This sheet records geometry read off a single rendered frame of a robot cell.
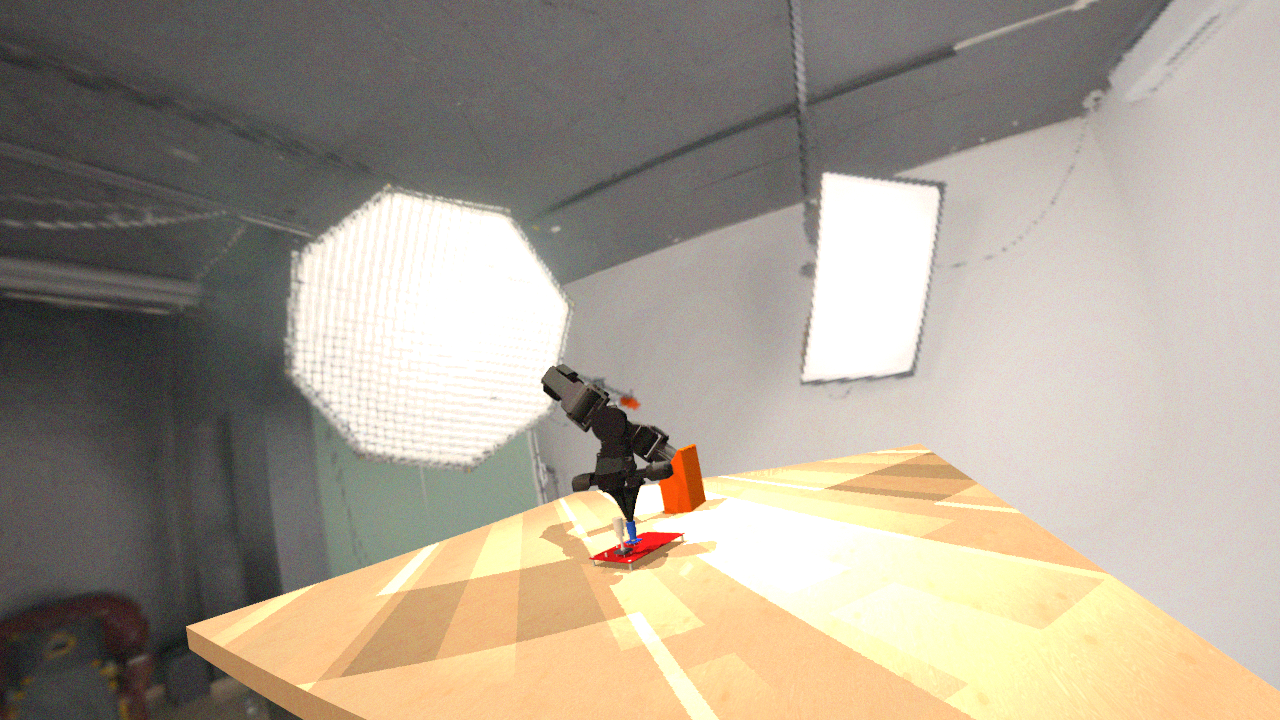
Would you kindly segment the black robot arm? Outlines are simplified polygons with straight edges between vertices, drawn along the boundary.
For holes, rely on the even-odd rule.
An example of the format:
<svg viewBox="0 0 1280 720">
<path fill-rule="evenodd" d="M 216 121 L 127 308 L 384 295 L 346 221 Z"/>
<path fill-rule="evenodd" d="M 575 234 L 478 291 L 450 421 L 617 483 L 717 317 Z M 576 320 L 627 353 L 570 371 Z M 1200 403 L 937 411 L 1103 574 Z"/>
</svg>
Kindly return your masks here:
<svg viewBox="0 0 1280 720">
<path fill-rule="evenodd" d="M 591 427 L 593 434 L 600 442 L 631 437 L 634 454 L 646 462 L 673 461 L 678 450 L 667 443 L 669 436 L 666 432 L 654 425 L 645 427 L 641 421 L 628 421 L 625 411 L 616 404 L 607 406 L 611 398 L 604 389 L 595 384 L 584 386 L 577 375 L 564 364 L 553 365 L 541 377 L 543 392 L 558 402 L 562 401 L 561 407 L 567 413 L 566 416 L 585 432 Z M 652 452 L 644 457 L 650 448 Z M 611 457 L 604 457 L 603 452 L 600 456 L 596 454 L 595 477 L 599 489 L 625 486 L 625 478 L 635 477 L 632 456 L 625 457 L 621 448 L 614 450 L 614 456 Z"/>
</svg>

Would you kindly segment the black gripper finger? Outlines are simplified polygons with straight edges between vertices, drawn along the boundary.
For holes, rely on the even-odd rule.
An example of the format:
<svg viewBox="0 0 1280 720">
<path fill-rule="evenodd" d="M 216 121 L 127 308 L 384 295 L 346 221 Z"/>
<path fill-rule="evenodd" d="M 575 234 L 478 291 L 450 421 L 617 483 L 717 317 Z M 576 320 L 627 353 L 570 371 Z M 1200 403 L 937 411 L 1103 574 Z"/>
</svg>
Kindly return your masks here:
<svg viewBox="0 0 1280 720">
<path fill-rule="evenodd" d="M 644 484 L 646 484 L 646 480 L 644 480 L 639 486 L 626 486 L 626 487 L 623 487 L 625 495 L 626 495 L 628 521 L 634 521 L 634 512 L 635 512 L 635 506 L 636 506 L 636 501 L 637 501 L 637 493 L 639 493 L 640 487 L 643 487 Z"/>
<path fill-rule="evenodd" d="M 602 492 L 603 493 L 608 493 L 608 495 L 611 495 L 614 498 L 614 501 L 620 505 L 620 509 L 623 512 L 626 521 L 628 521 L 626 495 L 625 495 L 623 487 L 625 486 L 611 488 L 611 489 L 602 489 Z"/>
</svg>

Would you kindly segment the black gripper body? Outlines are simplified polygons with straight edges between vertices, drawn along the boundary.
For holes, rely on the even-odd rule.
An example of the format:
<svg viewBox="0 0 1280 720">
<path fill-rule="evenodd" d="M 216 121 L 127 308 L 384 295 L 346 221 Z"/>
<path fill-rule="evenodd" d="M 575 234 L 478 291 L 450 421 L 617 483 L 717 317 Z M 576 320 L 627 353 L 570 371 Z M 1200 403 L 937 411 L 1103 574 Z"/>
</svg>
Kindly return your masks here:
<svg viewBox="0 0 1280 720">
<path fill-rule="evenodd" d="M 604 454 L 604 457 L 611 457 L 614 456 L 614 450 L 617 448 L 622 450 L 625 457 L 632 456 L 634 459 L 634 442 L 631 442 L 631 437 L 625 439 L 614 439 L 611 442 L 602 442 L 602 448 L 599 450 L 600 452 Z M 644 478 L 648 478 L 649 480 L 666 480 L 673 475 L 673 469 L 672 469 L 673 464 L 669 461 L 652 462 L 646 468 L 636 469 L 637 464 L 635 464 L 634 460 L 634 468 L 635 468 L 635 477 L 625 478 L 627 486 L 639 486 L 644 482 Z M 590 486 L 598 486 L 595 471 L 573 477 L 572 487 L 575 493 L 581 491 L 588 491 Z"/>
</svg>

